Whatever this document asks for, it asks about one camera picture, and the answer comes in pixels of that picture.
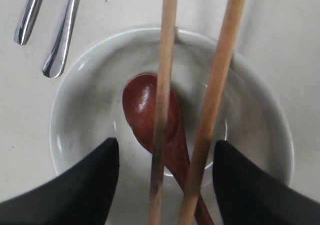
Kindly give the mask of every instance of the bowl rim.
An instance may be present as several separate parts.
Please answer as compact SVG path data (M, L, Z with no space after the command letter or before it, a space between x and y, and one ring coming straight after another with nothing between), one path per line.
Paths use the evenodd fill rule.
M114 31L112 33L110 33L107 37L105 37L104 39L102 39L99 42L93 43L88 45L87 47L85 47L82 52L80 53L80 56L78 56L73 62L72 65L70 66L70 69L65 73L64 77L62 78L57 92L54 96L54 100L53 100L53 104L51 107L51 112L50 112L50 122L49 122L49 149L50 149L50 156L51 156L51 160L52 160L52 164L53 164L53 168L55 171L55 174L58 176L59 174L61 174L61 172L58 170L57 168L57 164L56 164L56 160L55 160L55 156L54 156L54 152L53 152L53 134L52 134L52 127L53 127L53 117L54 117L54 110L55 107L57 106L57 102L58 102L58 96L60 94L60 92L63 89L64 83L66 81L66 79L68 79L69 74L73 73L74 70L77 67L77 64L79 63L79 61L83 58L85 58L87 56L87 54L89 54L92 50L95 50L96 48L98 48L99 46L101 46L104 43L107 43L108 41L115 39L117 37L121 37L121 36L125 36L127 34L132 34L132 33L137 33L137 32L143 32L143 31L157 31L160 32L161 31L161 26L158 24L145 24L145 25L138 25L138 26L131 26L131 27L127 27L127 28L123 28L117 31ZM176 28L176 32L177 34L183 34L185 36L189 36L194 37L198 40L203 40L206 42L209 42L210 44L214 45L215 47L217 46L218 41L212 37L200 34L198 32L189 30L189 29L185 29L182 27L177 27ZM238 61L238 63L240 64L241 69L244 70L244 72L246 74L248 74L250 77L253 78L253 83L259 85L260 87L263 88L265 94L267 97L269 97L270 99L270 103L273 104L273 111L275 112L275 115L278 117L278 122L280 123L280 126L282 127L284 133L283 135L286 138L287 141L287 148L288 151L290 152L289 154L289 158L290 161L288 161L289 163L289 168L288 168L288 177L286 179L285 184L287 186L291 186L292 185L292 181L293 181L293 176L294 176L294 161L295 161L295 152L294 152L294 142L293 142L293 138L292 138L292 134L291 134L291 130L289 127L289 123L288 120L286 118L284 109L281 105L281 103L279 102L278 98L275 96L275 94L272 92L272 90L270 89L270 87L268 86L268 84L262 79L262 77L255 71L254 67L252 67L247 60L239 53L237 53L237 51L234 51L233 54L233 59L235 59L236 61Z

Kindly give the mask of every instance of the wooden chopstick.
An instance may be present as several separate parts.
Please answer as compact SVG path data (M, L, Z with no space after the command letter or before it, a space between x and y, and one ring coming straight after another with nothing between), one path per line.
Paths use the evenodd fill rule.
M191 225L193 221L244 5L245 0L227 2L185 184L178 225Z
M153 153L150 181L149 225L159 225L165 166L166 130L170 101L170 80L175 43L177 0L163 0L160 58L157 76Z

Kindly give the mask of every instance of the wooden spoon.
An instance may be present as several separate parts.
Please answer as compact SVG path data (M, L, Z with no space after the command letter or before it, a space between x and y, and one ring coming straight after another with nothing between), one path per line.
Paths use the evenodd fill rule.
M153 152L157 75L142 73L126 85L122 94L125 118L139 143ZM165 166L182 190L185 188L190 165L183 118L176 93L170 90L168 122L165 139ZM198 225L214 225L203 198L200 196L195 211Z
M228 0L205 93L178 225L191 225L245 0Z

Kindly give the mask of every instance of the stainless steel handle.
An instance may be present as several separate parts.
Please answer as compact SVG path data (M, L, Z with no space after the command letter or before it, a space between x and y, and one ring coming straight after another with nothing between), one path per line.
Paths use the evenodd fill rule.
M79 2L80 0L67 0L61 14L57 34L42 68L43 74L48 78L57 78L64 71Z
M19 45L25 45L34 27L42 0L26 0L21 11L13 40Z

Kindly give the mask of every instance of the silver spoon handle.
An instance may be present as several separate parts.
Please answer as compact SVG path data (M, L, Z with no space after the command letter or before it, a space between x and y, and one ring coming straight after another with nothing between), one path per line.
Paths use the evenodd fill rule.
M64 71L79 1L67 0L61 14L57 34L42 68L43 74L48 78L57 78Z
M13 40L19 45L25 45L30 37L37 19L42 0L26 0L21 11Z

